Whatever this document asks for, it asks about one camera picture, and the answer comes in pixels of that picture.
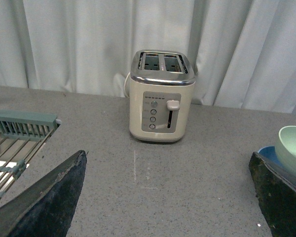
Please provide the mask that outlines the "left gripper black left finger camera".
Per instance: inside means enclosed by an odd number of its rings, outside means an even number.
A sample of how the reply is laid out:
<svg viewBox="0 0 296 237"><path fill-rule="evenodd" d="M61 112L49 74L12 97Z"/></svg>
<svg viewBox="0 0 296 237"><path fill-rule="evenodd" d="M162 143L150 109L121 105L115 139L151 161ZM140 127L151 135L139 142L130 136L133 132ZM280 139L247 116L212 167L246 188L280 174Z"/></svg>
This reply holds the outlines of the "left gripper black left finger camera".
<svg viewBox="0 0 296 237"><path fill-rule="evenodd" d="M80 150L0 207L0 237L66 236L86 164L86 153Z"/></svg>

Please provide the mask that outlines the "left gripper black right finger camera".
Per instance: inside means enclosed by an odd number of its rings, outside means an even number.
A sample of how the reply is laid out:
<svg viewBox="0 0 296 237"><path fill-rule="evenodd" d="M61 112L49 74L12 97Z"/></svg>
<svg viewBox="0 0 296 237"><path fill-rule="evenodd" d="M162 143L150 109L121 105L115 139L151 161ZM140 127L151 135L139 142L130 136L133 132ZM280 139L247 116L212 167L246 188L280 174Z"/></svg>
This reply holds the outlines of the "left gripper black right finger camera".
<svg viewBox="0 0 296 237"><path fill-rule="evenodd" d="M249 162L262 214L274 237L296 237L296 177L254 152Z"/></svg>

